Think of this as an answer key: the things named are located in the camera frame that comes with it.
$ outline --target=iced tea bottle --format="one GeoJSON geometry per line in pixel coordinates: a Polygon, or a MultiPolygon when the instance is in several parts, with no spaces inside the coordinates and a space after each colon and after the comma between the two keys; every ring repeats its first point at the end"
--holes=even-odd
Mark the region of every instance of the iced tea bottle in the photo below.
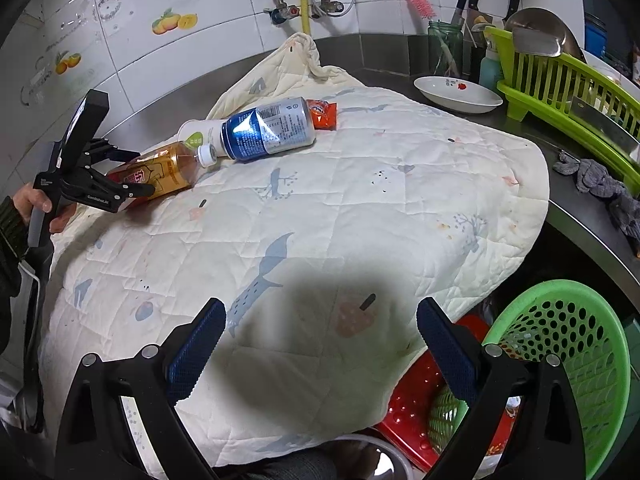
{"type": "Polygon", "coordinates": [[[215,149],[210,144],[193,149],[184,142],[172,142],[114,168],[107,176],[120,184],[152,184],[156,188],[150,197],[125,202],[124,207],[127,207],[193,187],[216,161],[215,149]]]}

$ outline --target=blue gripper pad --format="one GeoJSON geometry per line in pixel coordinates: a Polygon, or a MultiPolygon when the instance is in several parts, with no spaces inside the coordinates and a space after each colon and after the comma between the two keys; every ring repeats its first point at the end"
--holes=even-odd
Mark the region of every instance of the blue gripper pad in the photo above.
{"type": "Polygon", "coordinates": [[[416,321],[452,393],[471,406],[478,398],[478,370],[469,353],[481,345],[466,327],[453,325],[433,298],[418,304],[416,321]]]}
{"type": "Polygon", "coordinates": [[[170,347],[174,333],[175,338],[186,337],[166,367],[166,396],[172,406],[191,395],[225,326],[225,305],[211,298],[190,324],[176,327],[164,342],[170,347]]]}

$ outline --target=blue drink can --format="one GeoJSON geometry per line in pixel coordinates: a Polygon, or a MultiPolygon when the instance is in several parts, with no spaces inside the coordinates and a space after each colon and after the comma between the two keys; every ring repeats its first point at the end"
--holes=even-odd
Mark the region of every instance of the blue drink can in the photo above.
{"type": "Polygon", "coordinates": [[[221,138],[230,158],[245,161],[309,146],[316,130],[306,101],[295,97],[231,116],[221,138]]]}

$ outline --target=human hand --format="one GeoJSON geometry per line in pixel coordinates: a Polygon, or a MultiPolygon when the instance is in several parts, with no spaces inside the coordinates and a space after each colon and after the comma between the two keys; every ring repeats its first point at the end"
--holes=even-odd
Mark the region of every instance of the human hand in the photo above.
{"type": "MultiPolygon", "coordinates": [[[[33,189],[31,184],[25,184],[14,195],[14,206],[18,213],[24,220],[25,224],[29,224],[31,220],[31,212],[34,207],[37,207],[41,211],[48,213],[51,211],[51,200],[40,189],[33,189]]],[[[49,231],[52,234],[61,233],[66,225],[71,220],[71,217],[76,214],[76,207],[78,204],[73,203],[66,206],[60,215],[54,218],[49,224],[49,231]]]]}

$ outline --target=quilted blanket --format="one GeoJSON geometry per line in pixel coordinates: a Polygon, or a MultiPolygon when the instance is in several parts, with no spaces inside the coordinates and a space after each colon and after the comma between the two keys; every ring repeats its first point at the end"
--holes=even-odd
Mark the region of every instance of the quilted blanket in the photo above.
{"type": "Polygon", "coordinates": [[[532,142],[366,88],[322,67],[303,34],[209,118],[285,96],[337,102],[337,130],[279,156],[225,160],[193,189],[117,215],[83,209],[55,238],[40,347],[52,437],[84,354],[133,356],[211,297],[226,305],[227,330],[176,407],[211,465],[370,426],[424,351],[417,303],[433,296],[457,320],[532,247],[548,201],[532,142]]]}

